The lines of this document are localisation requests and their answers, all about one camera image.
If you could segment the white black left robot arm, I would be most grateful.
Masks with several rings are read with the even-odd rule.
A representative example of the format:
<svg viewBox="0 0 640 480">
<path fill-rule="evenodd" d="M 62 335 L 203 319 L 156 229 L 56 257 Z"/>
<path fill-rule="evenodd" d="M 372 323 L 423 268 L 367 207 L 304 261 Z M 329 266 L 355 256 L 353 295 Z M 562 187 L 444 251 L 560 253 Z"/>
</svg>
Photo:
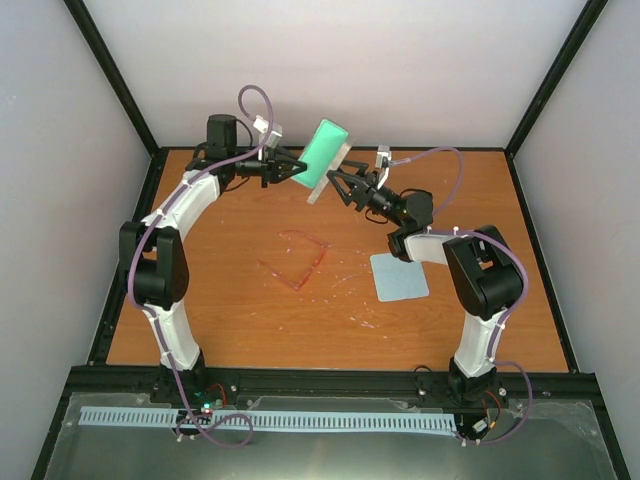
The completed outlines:
<svg viewBox="0 0 640 480">
<path fill-rule="evenodd" d="M 119 275 L 129 302 L 149 321 L 163 366 L 179 371 L 172 388 L 186 402 L 201 400 L 208 378 L 194 368 L 201 348 L 192 334 L 184 306 L 189 268 L 183 241 L 205 210 L 236 177 L 257 177 L 261 185 L 279 183 L 307 170 L 296 157 L 277 151 L 282 127 L 259 115 L 252 129 L 258 144 L 237 145 L 239 119 L 218 114 L 208 119 L 207 139 L 194 150 L 180 182 L 140 221 L 119 231 Z"/>
</svg>

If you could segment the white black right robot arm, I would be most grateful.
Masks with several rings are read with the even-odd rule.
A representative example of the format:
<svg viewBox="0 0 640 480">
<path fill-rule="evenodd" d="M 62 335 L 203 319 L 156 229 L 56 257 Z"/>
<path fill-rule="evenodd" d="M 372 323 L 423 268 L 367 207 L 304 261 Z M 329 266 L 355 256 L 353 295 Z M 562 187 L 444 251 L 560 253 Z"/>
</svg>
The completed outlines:
<svg viewBox="0 0 640 480">
<path fill-rule="evenodd" d="M 348 172 L 344 167 L 354 171 Z M 448 367 L 452 400 L 468 405 L 495 379 L 497 345 L 506 321 L 529 289 L 526 271 L 493 225 L 476 230 L 432 228 L 433 195 L 423 189 L 396 193 L 362 162 L 345 161 L 327 172 L 342 202 L 382 216 L 396 229 L 387 235 L 390 253 L 406 263 L 449 268 L 464 313 L 458 349 Z"/>
</svg>

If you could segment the grey glasses case green lining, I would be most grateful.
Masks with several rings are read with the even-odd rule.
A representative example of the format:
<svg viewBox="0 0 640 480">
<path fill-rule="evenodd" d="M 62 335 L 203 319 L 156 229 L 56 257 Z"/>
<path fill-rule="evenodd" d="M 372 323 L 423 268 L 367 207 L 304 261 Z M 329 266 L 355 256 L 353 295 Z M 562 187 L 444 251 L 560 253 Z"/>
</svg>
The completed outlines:
<svg viewBox="0 0 640 480">
<path fill-rule="evenodd" d="M 308 204 L 316 203 L 329 184 L 327 174 L 342 164 L 351 148 L 352 141 L 347 130 L 327 118 L 321 120 L 299 157 L 306 170 L 292 177 L 296 183 L 311 191 L 306 200 Z"/>
</svg>

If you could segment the light blue cleaning cloth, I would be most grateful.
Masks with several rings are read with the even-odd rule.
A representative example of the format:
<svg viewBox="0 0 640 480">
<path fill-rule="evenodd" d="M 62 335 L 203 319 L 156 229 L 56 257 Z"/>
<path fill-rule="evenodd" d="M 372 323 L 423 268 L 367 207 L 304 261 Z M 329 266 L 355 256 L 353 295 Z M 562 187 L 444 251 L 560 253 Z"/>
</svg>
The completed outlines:
<svg viewBox="0 0 640 480">
<path fill-rule="evenodd" d="M 380 302 L 428 297 L 430 289 L 421 263 L 404 262 L 390 253 L 370 256 L 371 270 Z"/>
</svg>

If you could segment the pink transparent sunglasses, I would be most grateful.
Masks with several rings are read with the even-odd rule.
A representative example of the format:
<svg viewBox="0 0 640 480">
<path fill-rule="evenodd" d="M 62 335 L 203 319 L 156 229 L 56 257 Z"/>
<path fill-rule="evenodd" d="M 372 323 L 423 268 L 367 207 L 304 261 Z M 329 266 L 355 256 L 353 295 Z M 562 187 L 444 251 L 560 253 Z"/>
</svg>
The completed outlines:
<svg viewBox="0 0 640 480">
<path fill-rule="evenodd" d="M 330 244 L 295 229 L 282 230 L 278 237 L 285 242 L 285 246 L 266 260 L 258 259 L 257 263 L 270 279 L 294 292 L 300 292 L 318 271 Z"/>
</svg>

